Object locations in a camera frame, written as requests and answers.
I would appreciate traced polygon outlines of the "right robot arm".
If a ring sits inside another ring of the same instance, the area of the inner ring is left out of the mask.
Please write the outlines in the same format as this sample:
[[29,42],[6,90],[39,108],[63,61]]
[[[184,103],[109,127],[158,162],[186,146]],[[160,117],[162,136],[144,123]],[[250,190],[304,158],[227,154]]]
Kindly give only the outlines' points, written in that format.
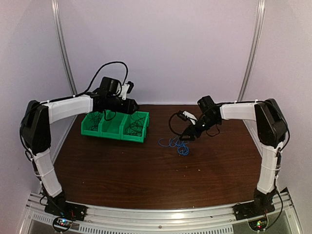
[[271,205],[281,167],[281,153],[289,141],[288,125],[276,100],[215,103],[210,96],[205,96],[198,101],[198,106],[200,117],[188,111],[177,112],[181,120],[190,123],[179,134],[180,140],[194,141],[211,127],[221,125],[224,120],[251,120],[256,123],[262,160],[250,211],[254,215],[262,214]]

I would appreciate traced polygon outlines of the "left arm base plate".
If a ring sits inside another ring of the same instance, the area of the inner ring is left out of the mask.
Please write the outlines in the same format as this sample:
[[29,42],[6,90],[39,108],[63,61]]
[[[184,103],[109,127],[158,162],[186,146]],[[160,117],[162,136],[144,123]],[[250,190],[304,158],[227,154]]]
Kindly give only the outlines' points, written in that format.
[[65,202],[64,211],[61,211],[52,204],[47,204],[44,211],[55,216],[64,217],[68,220],[84,221],[87,207],[84,205]]

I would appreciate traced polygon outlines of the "green plastic bin left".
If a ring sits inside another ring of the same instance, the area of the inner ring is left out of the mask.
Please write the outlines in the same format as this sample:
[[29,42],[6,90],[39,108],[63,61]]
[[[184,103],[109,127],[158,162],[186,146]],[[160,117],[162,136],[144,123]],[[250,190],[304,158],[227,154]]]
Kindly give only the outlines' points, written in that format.
[[99,124],[103,118],[103,113],[88,113],[81,122],[81,135],[99,137]]

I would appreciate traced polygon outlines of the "green plastic bin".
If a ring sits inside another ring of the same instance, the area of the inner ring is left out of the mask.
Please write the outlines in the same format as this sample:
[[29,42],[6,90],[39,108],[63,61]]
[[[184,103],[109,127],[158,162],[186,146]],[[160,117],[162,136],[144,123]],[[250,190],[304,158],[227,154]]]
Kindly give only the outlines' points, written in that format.
[[99,137],[99,124],[103,118],[103,113],[88,113],[81,122],[81,135]]
[[125,115],[122,122],[121,140],[143,143],[150,123],[150,113],[137,111]]
[[107,111],[99,125],[99,136],[102,138],[120,140],[121,126],[124,117],[125,114]]

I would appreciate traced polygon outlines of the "green plastic bin right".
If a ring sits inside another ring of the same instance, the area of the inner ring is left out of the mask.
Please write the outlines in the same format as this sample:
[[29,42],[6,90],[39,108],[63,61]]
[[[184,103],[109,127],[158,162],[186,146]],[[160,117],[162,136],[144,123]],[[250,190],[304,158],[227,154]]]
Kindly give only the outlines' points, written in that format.
[[137,111],[125,115],[122,122],[121,140],[143,143],[150,123],[150,113]]

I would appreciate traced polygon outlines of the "green plastic bin middle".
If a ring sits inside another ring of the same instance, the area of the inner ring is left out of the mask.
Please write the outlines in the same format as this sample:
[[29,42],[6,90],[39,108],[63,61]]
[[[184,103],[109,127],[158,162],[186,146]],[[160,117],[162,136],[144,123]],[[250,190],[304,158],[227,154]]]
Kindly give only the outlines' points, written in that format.
[[121,126],[124,117],[125,114],[107,111],[99,125],[99,136],[102,138],[120,140]]

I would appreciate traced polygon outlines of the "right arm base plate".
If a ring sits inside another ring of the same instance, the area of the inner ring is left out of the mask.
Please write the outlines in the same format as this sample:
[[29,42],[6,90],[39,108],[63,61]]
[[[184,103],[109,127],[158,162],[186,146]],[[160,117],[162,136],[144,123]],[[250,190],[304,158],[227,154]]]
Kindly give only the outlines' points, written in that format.
[[233,206],[233,212],[237,221],[250,219],[257,216],[264,216],[265,213],[275,211],[274,205],[270,204],[265,208],[257,208],[254,201],[247,203],[237,203]]

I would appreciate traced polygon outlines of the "aluminium front rail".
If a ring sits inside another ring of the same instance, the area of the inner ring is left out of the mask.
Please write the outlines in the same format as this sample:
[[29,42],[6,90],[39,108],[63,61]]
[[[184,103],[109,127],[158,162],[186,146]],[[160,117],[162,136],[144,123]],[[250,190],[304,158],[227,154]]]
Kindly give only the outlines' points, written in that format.
[[[293,201],[281,193],[283,212],[265,232],[252,224],[265,217],[238,220],[234,204],[188,209],[142,210],[86,205],[84,221],[74,221],[65,234],[303,234]],[[18,234],[58,234],[52,227],[55,215],[44,212],[41,195],[31,193]]]

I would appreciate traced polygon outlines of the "right aluminium frame post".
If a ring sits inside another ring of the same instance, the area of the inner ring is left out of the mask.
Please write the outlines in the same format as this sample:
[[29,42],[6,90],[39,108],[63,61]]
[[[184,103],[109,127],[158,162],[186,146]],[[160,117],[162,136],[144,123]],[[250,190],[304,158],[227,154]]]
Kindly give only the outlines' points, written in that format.
[[243,100],[247,87],[248,87],[248,83],[252,74],[252,70],[253,70],[253,66],[254,66],[254,62],[256,58],[256,53],[257,53],[257,49],[258,49],[261,34],[262,34],[262,28],[263,28],[263,23],[264,23],[264,18],[265,18],[265,10],[266,10],[266,1],[259,0],[258,5],[257,5],[257,10],[256,10],[252,43],[251,43],[247,65],[246,65],[246,69],[244,72],[243,81],[241,84],[241,88],[238,94],[237,101]]

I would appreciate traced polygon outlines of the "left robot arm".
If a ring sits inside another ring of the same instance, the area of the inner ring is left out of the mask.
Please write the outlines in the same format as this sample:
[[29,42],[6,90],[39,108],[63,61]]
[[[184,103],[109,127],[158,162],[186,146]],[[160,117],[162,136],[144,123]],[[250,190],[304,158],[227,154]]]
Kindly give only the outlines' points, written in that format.
[[70,97],[28,103],[25,115],[19,127],[19,136],[25,153],[32,163],[36,177],[39,179],[43,193],[47,197],[47,206],[59,216],[70,212],[65,192],[58,181],[51,156],[51,128],[60,120],[93,112],[113,111],[133,114],[138,111],[138,104],[128,98],[134,83],[121,83],[119,80],[103,77],[100,86],[94,91],[84,91]]

